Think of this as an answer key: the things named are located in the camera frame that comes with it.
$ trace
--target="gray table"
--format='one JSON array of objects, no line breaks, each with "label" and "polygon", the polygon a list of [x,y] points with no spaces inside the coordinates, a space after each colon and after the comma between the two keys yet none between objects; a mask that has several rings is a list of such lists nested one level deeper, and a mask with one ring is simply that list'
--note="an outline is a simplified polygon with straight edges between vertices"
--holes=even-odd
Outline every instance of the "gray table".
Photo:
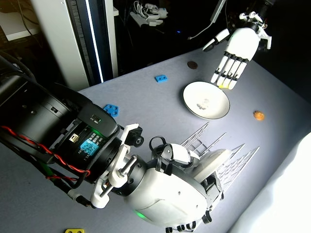
[{"label": "gray table", "polygon": [[[144,129],[145,143],[132,152],[149,160],[148,143],[153,136],[181,143],[207,122],[187,110],[181,94],[191,82],[209,82],[224,48],[220,45],[208,53],[196,50],[81,93],[99,106],[119,106],[120,114],[115,118],[119,124],[138,122]],[[198,68],[188,68],[188,61],[195,61]],[[160,74],[167,75],[168,81],[157,83],[154,76]],[[257,146],[260,150],[211,213],[213,222],[201,225],[198,233],[227,232],[294,144],[311,129],[311,106],[255,62],[249,63],[236,87],[225,92],[230,111],[210,121],[202,141],[209,144],[227,132],[214,150],[233,149],[242,143],[246,143],[242,152]],[[254,110],[263,111],[266,119],[256,121]],[[84,228],[86,233],[165,232],[135,216],[117,195],[110,195],[110,203],[103,210],[84,208],[4,146],[0,145],[0,151],[1,232],[62,233],[67,228]],[[80,190],[89,196],[91,188],[84,183]]]}]

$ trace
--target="white light strip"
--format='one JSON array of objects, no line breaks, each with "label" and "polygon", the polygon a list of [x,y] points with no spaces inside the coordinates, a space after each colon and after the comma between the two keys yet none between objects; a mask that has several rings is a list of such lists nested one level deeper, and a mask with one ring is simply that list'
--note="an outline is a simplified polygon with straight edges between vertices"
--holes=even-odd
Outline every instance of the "white light strip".
[{"label": "white light strip", "polygon": [[101,77],[101,82],[103,83],[104,79],[103,79],[103,74],[102,74],[101,63],[99,62],[99,56],[98,56],[98,51],[97,51],[95,33],[94,33],[94,28],[93,28],[92,15],[91,15],[91,10],[89,8],[88,0],[86,0],[86,10],[87,10],[88,21],[89,21],[89,25],[90,25],[91,33],[92,33],[92,39],[93,39],[93,45],[94,45],[94,49],[95,49],[95,55],[96,55],[96,60],[97,60],[98,71],[99,71],[99,75]]}]

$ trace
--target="blue block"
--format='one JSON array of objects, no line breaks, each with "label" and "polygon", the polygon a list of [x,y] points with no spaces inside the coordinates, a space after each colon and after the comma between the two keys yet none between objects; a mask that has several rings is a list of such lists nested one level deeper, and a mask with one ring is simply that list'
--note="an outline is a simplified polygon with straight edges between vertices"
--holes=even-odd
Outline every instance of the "blue block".
[{"label": "blue block", "polygon": [[167,77],[166,77],[166,75],[158,75],[158,76],[155,77],[155,80],[158,83],[162,83],[162,82],[166,82],[167,81]]},{"label": "blue block", "polygon": [[112,104],[107,104],[103,109],[112,117],[117,117],[119,115],[119,107],[118,106],[115,106]]}]

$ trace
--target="brown round object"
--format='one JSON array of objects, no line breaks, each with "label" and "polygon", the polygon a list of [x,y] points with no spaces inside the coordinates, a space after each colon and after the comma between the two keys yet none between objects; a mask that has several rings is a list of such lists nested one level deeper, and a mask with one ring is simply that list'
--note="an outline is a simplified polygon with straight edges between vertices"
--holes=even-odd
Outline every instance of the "brown round object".
[{"label": "brown round object", "polygon": [[198,64],[196,62],[193,62],[193,61],[187,62],[187,65],[190,69],[197,69],[198,68]]},{"label": "brown round object", "polygon": [[264,114],[261,111],[255,111],[254,118],[256,118],[256,120],[264,120]]}]

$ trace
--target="white bowl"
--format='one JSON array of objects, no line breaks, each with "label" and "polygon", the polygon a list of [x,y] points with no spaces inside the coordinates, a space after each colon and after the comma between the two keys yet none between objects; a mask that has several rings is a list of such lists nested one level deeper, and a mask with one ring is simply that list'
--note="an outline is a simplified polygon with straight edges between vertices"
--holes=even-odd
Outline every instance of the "white bowl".
[{"label": "white bowl", "polygon": [[184,101],[192,113],[209,120],[224,117],[230,109],[227,95],[206,82],[194,82],[186,86]]}]

